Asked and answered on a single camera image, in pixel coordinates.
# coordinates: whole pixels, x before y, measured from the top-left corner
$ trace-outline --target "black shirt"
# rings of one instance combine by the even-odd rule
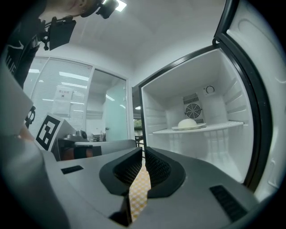
[[[30,66],[39,49],[39,33],[42,32],[39,16],[45,11],[47,0],[39,0],[18,23],[10,35],[6,64],[16,81],[23,88]]]

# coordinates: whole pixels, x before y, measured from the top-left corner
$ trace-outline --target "refrigerator shelf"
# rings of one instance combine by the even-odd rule
[[[195,132],[204,132],[204,131],[217,131],[217,130],[227,129],[231,127],[241,126],[243,124],[244,124],[243,122],[228,121],[225,123],[206,125],[206,127],[203,127],[197,130],[174,131],[172,129],[165,129],[161,131],[155,131],[153,132],[153,134],[184,134],[184,133],[195,133]]]

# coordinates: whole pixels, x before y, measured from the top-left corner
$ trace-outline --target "refrigerator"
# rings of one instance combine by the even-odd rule
[[[207,161],[255,192],[274,193],[286,162],[285,54],[248,2],[227,0],[210,45],[139,85],[145,147]],[[197,130],[174,131],[187,118]]]

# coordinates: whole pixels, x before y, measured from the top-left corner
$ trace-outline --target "refrigerator fan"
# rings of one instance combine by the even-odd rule
[[[197,93],[183,97],[185,105],[185,115],[188,118],[194,119],[197,124],[204,123],[203,112]]]

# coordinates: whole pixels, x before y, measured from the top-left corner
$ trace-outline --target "person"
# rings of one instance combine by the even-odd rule
[[[98,3],[101,3],[101,0],[38,0],[34,7],[22,17],[7,40],[4,51],[5,64],[22,89],[32,61],[40,47],[41,41],[38,34],[41,32],[41,17],[51,12],[60,13],[63,17],[90,15]],[[19,137],[34,140],[25,125]]]

